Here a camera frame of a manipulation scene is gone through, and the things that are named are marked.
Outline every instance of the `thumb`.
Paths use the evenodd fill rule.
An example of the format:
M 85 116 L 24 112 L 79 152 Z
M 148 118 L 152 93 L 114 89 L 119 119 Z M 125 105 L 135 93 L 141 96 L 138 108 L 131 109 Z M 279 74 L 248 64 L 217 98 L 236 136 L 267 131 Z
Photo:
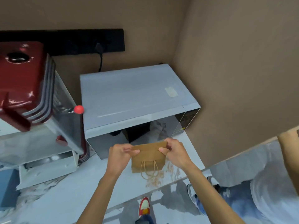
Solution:
M 168 148 L 162 148 L 162 147 L 159 148 L 159 151 L 160 151 L 161 153 L 163 153 L 164 155 L 167 155 L 167 153 L 170 152 L 170 150 L 169 150 Z
M 129 153 L 130 157 L 133 157 L 133 156 L 136 156 L 138 153 L 140 153 L 140 150 L 139 149 L 131 150 L 131 151 L 128 151 L 127 153 Z

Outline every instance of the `blue jeans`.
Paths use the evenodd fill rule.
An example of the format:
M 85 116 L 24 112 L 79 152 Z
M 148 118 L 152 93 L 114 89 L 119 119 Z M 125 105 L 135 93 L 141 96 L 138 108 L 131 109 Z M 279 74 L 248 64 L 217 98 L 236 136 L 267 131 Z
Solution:
M 141 216 L 135 224 L 154 224 L 154 221 L 150 215 Z
M 251 190 L 250 182 L 244 181 L 241 184 L 233 187 L 220 187 L 218 192 L 226 203 L 241 217 L 249 216 L 256 219 L 264 219 L 262 213 L 255 206 Z M 204 210 L 203 205 L 197 199 L 197 207 L 204 215 L 207 213 Z

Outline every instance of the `white countertop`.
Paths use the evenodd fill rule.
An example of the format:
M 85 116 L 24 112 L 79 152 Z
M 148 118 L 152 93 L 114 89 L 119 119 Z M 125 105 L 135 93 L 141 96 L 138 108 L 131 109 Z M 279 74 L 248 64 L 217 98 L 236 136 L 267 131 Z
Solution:
M 184 144 L 196 166 L 201 170 L 204 169 L 205 166 L 187 134 L 184 132 L 175 138 Z M 40 199 L 20 209 L 17 217 L 13 218 L 15 223 L 75 223 L 103 177 L 106 166 L 107 159 L 101 160 L 97 155 L 92 156 L 76 172 L 61 180 Z M 108 209 L 185 177 L 186 174 L 181 169 L 167 160 L 156 178 L 145 180 L 140 173 L 132 173 L 130 161 L 116 182 Z

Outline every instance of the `sticker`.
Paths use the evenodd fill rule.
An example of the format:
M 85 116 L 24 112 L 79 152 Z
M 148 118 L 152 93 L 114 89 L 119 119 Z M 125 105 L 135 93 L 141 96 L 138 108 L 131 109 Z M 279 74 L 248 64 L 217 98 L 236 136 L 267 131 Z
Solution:
M 178 93 L 176 92 L 176 90 L 173 87 L 166 87 L 165 90 L 170 97 L 178 96 Z

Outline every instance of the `brown wall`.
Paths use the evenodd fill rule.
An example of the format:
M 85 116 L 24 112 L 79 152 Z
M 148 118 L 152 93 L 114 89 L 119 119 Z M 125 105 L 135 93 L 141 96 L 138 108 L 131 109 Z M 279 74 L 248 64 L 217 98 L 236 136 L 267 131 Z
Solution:
M 172 67 L 211 166 L 299 125 L 299 0 L 191 0 Z
M 123 28 L 125 52 L 103 55 L 102 71 L 170 63 L 189 0 L 2 0 L 0 30 Z M 56 57 L 77 103 L 79 75 L 99 69 L 99 55 Z

